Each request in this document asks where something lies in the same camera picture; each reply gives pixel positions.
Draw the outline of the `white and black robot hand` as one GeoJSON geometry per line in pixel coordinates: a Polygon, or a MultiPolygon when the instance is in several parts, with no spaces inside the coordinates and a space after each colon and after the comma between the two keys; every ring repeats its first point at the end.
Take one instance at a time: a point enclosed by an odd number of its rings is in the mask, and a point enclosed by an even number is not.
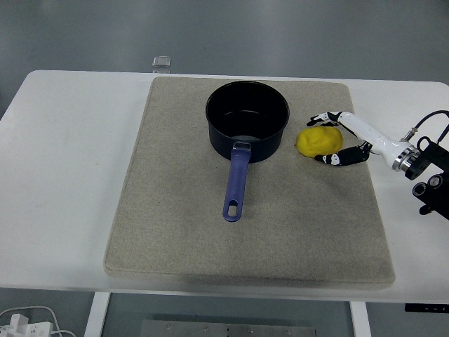
{"type": "Polygon", "coordinates": [[[369,123],[350,112],[326,112],[310,118],[308,126],[337,126],[345,128],[362,141],[333,154],[318,154],[315,160],[331,166],[349,166],[367,161],[370,154],[380,155],[387,166],[406,172],[416,160],[418,151],[407,141],[392,140],[369,123]]]}

